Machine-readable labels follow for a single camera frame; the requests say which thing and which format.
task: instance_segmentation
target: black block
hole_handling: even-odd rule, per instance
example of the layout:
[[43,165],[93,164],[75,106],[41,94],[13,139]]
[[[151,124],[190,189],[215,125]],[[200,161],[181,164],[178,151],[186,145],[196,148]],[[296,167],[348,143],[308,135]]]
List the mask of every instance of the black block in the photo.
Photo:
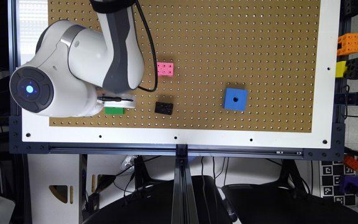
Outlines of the black block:
[[171,103],[161,103],[155,102],[154,113],[160,113],[165,115],[172,115],[173,104]]
[[350,192],[352,194],[357,194],[358,186],[354,185],[353,183],[348,183],[345,187],[345,190],[347,190],[348,192]]
[[342,0],[341,16],[353,17],[358,15],[358,0]]
[[358,58],[348,60],[346,66],[347,72],[343,74],[343,77],[351,80],[358,80]]

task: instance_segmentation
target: blue cube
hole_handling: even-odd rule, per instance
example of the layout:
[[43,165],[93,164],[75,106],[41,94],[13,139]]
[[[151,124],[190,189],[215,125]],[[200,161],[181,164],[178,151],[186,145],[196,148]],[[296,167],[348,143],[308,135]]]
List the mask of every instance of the blue cube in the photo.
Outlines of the blue cube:
[[226,88],[224,92],[223,108],[227,110],[245,111],[247,105],[248,90]]

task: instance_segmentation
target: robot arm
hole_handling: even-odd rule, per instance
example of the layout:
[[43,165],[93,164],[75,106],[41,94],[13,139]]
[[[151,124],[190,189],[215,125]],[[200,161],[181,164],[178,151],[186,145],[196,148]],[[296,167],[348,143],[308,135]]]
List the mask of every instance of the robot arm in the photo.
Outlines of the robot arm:
[[[105,44],[99,41],[100,34],[92,30],[81,31],[75,37],[73,42],[78,46],[70,48],[69,54],[70,70],[75,77],[115,94],[127,93],[139,86],[144,62],[136,40],[133,2],[91,1],[98,13]],[[95,71],[104,75],[92,75]]]
[[[107,105],[135,107],[135,97],[124,93],[138,87],[144,63],[132,4],[115,2],[128,3],[125,8],[115,7],[117,11],[98,13],[103,34],[70,21],[48,27],[34,58],[12,74],[11,94],[19,106],[38,115],[58,117],[91,116]],[[99,10],[105,2],[92,4]],[[101,87],[110,91],[105,96],[129,100],[104,102],[97,94]]]

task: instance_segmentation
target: pegboard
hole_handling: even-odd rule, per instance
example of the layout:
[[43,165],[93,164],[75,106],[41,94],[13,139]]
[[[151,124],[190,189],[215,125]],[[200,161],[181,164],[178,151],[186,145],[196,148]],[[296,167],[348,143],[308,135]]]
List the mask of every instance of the pegboard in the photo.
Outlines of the pegboard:
[[[50,118],[50,126],[220,129],[310,133],[320,1],[141,1],[159,62],[173,77],[158,90],[135,90],[124,115]],[[88,1],[50,1],[50,24],[68,19],[101,32]],[[147,34],[134,6],[145,62],[143,87],[153,87]],[[223,109],[226,88],[248,90],[246,111]],[[171,116],[155,102],[173,103]]]

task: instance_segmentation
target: white frame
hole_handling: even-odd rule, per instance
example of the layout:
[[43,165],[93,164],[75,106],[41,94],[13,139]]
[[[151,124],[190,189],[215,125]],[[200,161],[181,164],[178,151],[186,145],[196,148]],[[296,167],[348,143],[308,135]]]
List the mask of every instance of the white frame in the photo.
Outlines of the white frame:
[[311,133],[158,128],[52,127],[22,111],[23,141],[330,148],[340,0],[321,0]]

